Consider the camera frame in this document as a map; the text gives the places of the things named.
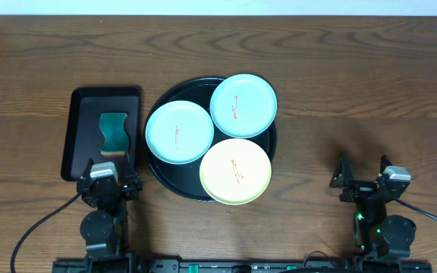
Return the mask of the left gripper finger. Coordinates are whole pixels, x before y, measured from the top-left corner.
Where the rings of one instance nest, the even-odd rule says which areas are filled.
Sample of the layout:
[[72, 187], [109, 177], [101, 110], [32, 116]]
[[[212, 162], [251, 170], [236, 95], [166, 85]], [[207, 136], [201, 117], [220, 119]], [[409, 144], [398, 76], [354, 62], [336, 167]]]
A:
[[134, 165], [130, 160], [130, 156], [128, 154], [128, 152], [124, 153], [124, 157], [125, 157], [125, 178], [126, 179], [134, 179], [135, 177], [135, 170], [134, 170]]
[[89, 178], [90, 177], [90, 172], [93, 166], [93, 160], [90, 158], [86, 164], [86, 167], [83, 171], [83, 173], [81, 174], [82, 178]]

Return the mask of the green and yellow sponge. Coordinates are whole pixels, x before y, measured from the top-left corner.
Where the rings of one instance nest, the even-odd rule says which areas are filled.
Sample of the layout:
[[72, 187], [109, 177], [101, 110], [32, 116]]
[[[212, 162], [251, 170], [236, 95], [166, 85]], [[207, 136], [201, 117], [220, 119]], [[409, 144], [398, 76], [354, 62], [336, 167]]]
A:
[[104, 156], [124, 155], [129, 148], [129, 137], [125, 131], [126, 113], [103, 113], [99, 120], [99, 129], [104, 136], [100, 150]]

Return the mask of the light blue plate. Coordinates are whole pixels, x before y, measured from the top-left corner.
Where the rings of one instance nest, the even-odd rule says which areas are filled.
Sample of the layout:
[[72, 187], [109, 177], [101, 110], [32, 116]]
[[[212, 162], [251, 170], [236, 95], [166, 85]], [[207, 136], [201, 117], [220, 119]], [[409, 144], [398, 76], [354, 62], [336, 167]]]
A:
[[150, 116], [145, 128], [152, 154], [169, 164], [196, 161], [212, 145], [214, 124], [208, 112], [194, 102], [165, 103]]
[[215, 88], [209, 110], [222, 133], [251, 138], [264, 132], [275, 120], [278, 101], [268, 81], [252, 74], [237, 74]]

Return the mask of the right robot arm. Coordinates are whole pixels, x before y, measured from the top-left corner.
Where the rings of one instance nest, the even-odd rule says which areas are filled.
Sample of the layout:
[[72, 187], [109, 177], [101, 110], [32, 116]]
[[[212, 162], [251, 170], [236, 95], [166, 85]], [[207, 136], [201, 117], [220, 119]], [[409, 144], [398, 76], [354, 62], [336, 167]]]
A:
[[401, 272], [401, 261], [410, 256], [417, 226], [408, 218], [388, 215], [386, 204], [398, 199], [410, 185], [411, 175], [381, 157], [375, 180], [358, 180], [347, 155], [338, 160], [329, 186], [339, 188], [342, 202], [356, 205], [354, 243], [362, 253], [352, 258], [352, 269], [362, 272]]

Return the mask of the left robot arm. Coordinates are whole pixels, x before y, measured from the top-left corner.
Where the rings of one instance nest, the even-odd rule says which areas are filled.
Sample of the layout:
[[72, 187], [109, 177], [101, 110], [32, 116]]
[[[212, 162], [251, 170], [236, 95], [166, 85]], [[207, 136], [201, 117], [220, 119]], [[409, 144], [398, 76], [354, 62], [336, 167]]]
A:
[[139, 272], [142, 265], [128, 250], [127, 202], [138, 199], [143, 185], [127, 153], [124, 164], [96, 164], [90, 159], [77, 181], [77, 192], [94, 210], [80, 224], [86, 242], [86, 272]]

